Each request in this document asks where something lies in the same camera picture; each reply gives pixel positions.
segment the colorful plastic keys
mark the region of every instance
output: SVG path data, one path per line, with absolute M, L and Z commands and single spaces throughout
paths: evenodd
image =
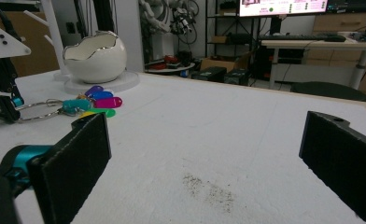
M 88 95 L 88 97 L 97 101 L 97 100 L 101 100 L 101 99 L 112 98 L 113 93 L 110 91 L 96 91 L 96 92 L 93 92 L 90 95 Z
M 107 99 L 100 99 L 93 102 L 95 108 L 117 108 L 122 105 L 121 98 L 115 96 Z
M 101 87 L 101 86 L 93 86 L 91 87 L 89 90 L 87 90 L 84 95 L 86 95 L 87 97 L 90 96 L 91 94 L 93 94 L 94 92 L 97 92 L 97 91 L 103 91 L 104 88 Z

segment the black chair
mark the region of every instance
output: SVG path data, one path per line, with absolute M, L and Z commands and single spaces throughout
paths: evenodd
M 301 82 L 291 85 L 290 91 L 332 98 L 366 102 L 366 94 L 353 88 L 329 82 Z

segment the white table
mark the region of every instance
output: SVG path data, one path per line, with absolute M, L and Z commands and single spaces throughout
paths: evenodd
M 276 80 L 328 81 L 358 89 L 366 69 L 366 42 L 347 39 L 345 42 L 301 41 L 301 40 L 263 40 L 261 44 L 268 49 L 274 49 L 273 65 L 270 75 L 270 89 L 274 88 Z M 360 50 L 361 54 L 356 67 L 329 67 L 309 64 L 278 63 L 280 49 L 335 49 Z
M 52 73 L 17 83 L 26 104 L 74 97 Z M 73 223 L 364 223 L 299 158 L 308 110 L 366 135 L 364 106 L 156 75 L 117 95 L 112 159 Z M 0 160 L 55 144 L 74 120 L 0 121 Z M 23 223 L 42 223 L 32 191 L 16 204 Z

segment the monitor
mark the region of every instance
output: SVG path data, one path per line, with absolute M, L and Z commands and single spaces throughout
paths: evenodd
M 329 0 L 327 12 L 366 12 L 366 0 Z
M 240 0 L 240 17 L 272 17 L 277 15 L 320 14 L 328 0 Z

